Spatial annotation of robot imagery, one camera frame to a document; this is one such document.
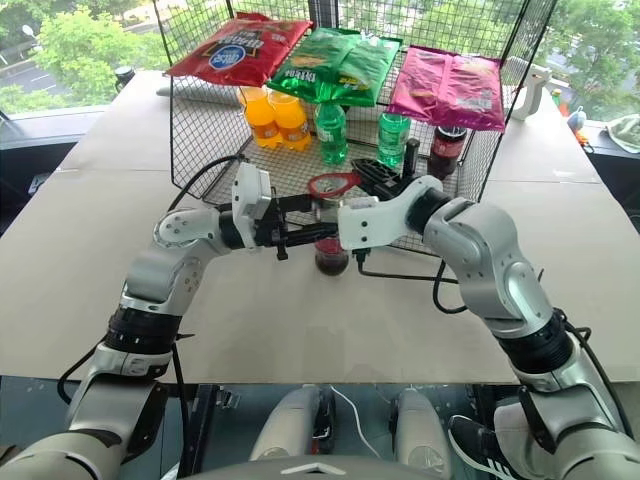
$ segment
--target orange juice bottle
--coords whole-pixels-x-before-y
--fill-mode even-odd
[[[276,113],[269,104],[264,87],[240,87],[238,100],[246,107],[244,116],[259,146],[275,148],[282,143]]]
[[[281,92],[271,92],[269,103],[276,111],[276,123],[282,135],[282,142],[289,148],[303,151],[311,144],[307,115],[300,100]]]

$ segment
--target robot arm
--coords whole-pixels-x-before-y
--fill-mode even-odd
[[[155,226],[153,240],[131,264],[120,304],[67,413],[68,431],[27,448],[0,469],[2,479],[109,480],[120,464],[155,440],[167,389],[155,379],[172,358],[180,321],[209,262],[234,249],[313,243],[335,234],[319,223],[288,232],[287,211],[309,211],[308,195],[272,199],[269,176],[240,165],[232,203],[178,209]]]
[[[412,187],[430,181],[423,177]],[[405,195],[413,198],[408,209]],[[564,314],[551,306],[522,255],[511,217],[488,204],[449,199],[436,187],[418,196],[410,187],[384,203],[384,210],[364,200],[341,208],[343,247],[394,240],[384,232],[387,211],[401,215],[402,234],[423,235],[423,243],[454,271],[469,310],[509,357],[523,385],[520,401],[532,434],[554,454],[556,478],[640,478],[640,451],[624,434],[616,403],[591,358],[565,330]]]

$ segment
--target sneaker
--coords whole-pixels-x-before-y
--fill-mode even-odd
[[[500,451],[496,434],[484,425],[454,415],[449,420],[448,434],[451,446],[467,465],[501,480],[523,479]]]

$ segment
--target floor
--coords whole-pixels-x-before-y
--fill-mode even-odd
[[[393,460],[388,430],[388,401],[402,385],[336,386],[358,407],[362,429],[382,458]],[[445,423],[454,414],[474,416],[473,403],[463,385],[414,385],[436,407]],[[296,385],[231,385],[226,388],[238,396],[234,409],[216,409],[206,445],[203,470],[247,460],[253,442],[271,410]],[[371,455],[360,441],[353,411],[337,401],[335,454]],[[0,384],[0,445],[25,447],[43,436],[64,428],[66,405],[58,398],[55,382],[31,378],[2,377]],[[162,427],[155,444],[144,455],[122,467],[119,480],[160,479],[176,462],[181,444],[179,406],[169,399]],[[476,472],[452,453],[456,480],[488,478]]]

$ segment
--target green chip bag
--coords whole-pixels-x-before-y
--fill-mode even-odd
[[[374,106],[400,43],[380,37],[360,39],[340,64],[331,100],[340,105]]]
[[[400,43],[355,30],[318,28],[278,69],[268,86],[311,103],[371,107]]]

